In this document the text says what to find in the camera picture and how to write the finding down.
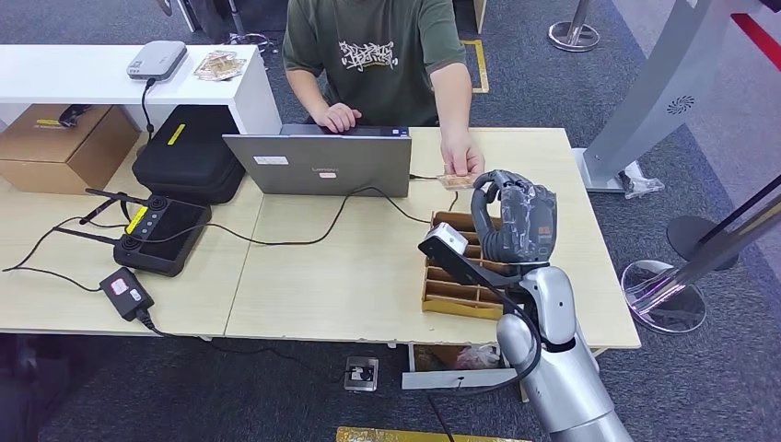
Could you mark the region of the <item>person's left hand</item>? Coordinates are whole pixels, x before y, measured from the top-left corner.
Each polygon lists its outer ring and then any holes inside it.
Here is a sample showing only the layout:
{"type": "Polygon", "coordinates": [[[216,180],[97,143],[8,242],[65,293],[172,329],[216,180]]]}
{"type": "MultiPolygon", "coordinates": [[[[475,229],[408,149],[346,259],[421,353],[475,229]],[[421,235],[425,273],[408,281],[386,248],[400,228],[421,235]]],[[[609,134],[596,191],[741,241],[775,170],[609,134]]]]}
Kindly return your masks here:
{"type": "Polygon", "coordinates": [[[484,155],[468,130],[440,132],[440,151],[444,173],[474,176],[484,173],[484,155]]]}

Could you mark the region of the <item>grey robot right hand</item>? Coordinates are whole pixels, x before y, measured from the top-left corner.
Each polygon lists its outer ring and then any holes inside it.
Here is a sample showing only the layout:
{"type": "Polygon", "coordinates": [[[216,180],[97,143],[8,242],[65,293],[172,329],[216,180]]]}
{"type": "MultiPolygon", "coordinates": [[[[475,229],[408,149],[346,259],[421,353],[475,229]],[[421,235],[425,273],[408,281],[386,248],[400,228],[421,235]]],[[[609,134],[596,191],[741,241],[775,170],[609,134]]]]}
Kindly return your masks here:
{"type": "Polygon", "coordinates": [[[503,169],[485,172],[472,186],[472,221],[487,260],[550,260],[557,235],[554,192],[503,169]]]}

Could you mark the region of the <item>person's right hand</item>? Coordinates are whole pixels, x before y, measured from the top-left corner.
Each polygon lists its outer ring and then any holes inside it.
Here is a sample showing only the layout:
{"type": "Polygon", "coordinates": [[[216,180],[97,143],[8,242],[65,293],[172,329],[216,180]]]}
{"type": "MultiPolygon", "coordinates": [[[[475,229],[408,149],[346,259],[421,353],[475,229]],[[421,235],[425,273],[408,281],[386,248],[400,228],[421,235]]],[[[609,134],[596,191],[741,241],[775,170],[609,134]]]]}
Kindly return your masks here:
{"type": "Polygon", "coordinates": [[[352,130],[361,118],[362,113],[359,110],[341,102],[317,110],[313,116],[316,124],[335,134],[352,130]]]}

